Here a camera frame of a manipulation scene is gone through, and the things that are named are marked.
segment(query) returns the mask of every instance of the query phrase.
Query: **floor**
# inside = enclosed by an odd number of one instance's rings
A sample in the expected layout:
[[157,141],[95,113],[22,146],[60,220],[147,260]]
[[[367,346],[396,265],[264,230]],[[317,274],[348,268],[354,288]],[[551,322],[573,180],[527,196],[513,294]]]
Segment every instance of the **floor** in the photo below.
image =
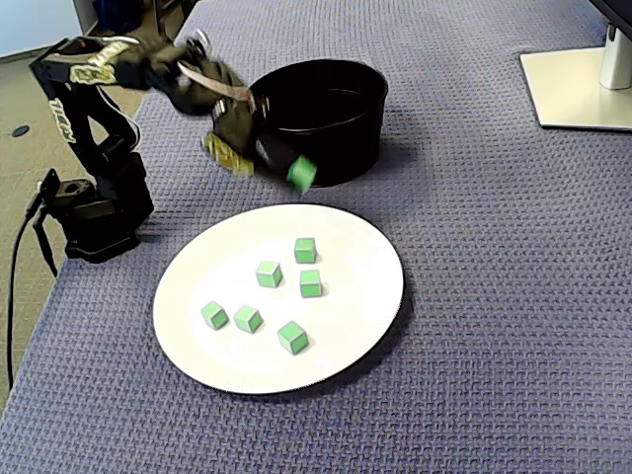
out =
[[[143,17],[141,32],[154,30],[153,13]],[[173,38],[184,21],[176,9],[166,19],[167,35]],[[7,397],[6,324],[7,296],[11,252],[16,233],[23,222],[25,209],[33,196],[38,180],[54,167],[59,177],[73,179],[86,176],[77,158],[59,136],[39,84],[31,75],[29,63],[22,59],[0,64],[0,411]],[[143,93],[118,87],[108,92],[122,110],[133,116],[140,106]],[[13,138],[11,132],[27,124],[31,130]],[[100,139],[98,130],[95,136]],[[48,220],[45,230],[59,268],[64,259],[65,239],[59,225]],[[24,355],[41,310],[45,305],[54,279],[45,265],[40,247],[31,227],[27,228],[20,246],[15,287],[13,364],[14,373]]]

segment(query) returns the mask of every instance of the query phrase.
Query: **black bowl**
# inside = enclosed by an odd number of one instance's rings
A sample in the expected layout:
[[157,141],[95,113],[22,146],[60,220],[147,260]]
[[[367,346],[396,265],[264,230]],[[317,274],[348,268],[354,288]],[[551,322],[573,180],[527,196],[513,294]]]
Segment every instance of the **black bowl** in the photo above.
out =
[[318,166],[314,186],[350,181],[377,161],[388,84],[374,69],[317,59],[273,71],[251,89],[270,100],[267,127]]

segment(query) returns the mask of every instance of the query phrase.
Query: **textured fabric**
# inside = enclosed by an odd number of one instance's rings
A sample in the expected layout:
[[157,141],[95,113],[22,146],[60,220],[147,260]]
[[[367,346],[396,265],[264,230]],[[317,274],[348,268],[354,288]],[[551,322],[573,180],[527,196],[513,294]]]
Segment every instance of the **textured fabric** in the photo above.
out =
[[206,119],[152,94],[138,120],[156,211],[143,244],[68,262],[0,428],[0,472],[632,472],[632,138],[543,130],[518,55],[597,45],[584,0],[213,0],[206,30],[248,81],[349,58],[390,93],[382,157],[306,195],[401,256],[403,310],[360,364],[253,398],[162,354],[151,304],[208,226],[289,201],[203,152]]

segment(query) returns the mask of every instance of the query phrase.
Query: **white plate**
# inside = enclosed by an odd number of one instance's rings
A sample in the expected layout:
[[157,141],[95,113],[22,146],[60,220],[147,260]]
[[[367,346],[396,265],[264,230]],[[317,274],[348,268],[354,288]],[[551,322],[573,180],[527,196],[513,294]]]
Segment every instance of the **white plate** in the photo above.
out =
[[[316,264],[294,261],[294,241],[314,237]],[[262,288],[261,261],[279,262],[279,288]],[[303,299],[303,270],[320,271],[325,295]],[[221,390],[266,394],[293,390],[344,370],[382,338],[399,310],[404,276],[381,232],[332,207],[288,204],[226,219],[190,242],[163,274],[154,298],[154,328],[167,357],[195,380]],[[200,310],[210,300],[230,322],[207,327]],[[254,334],[232,319],[244,304],[261,312]],[[309,346],[288,353],[277,331],[295,321]]]

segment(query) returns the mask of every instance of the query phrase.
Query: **white monitor base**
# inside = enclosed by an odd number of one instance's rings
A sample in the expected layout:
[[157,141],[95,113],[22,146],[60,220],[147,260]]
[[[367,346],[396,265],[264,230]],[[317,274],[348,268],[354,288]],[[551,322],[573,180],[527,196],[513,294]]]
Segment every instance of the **white monitor base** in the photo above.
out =
[[632,89],[599,84],[603,47],[522,54],[540,125],[632,130]]

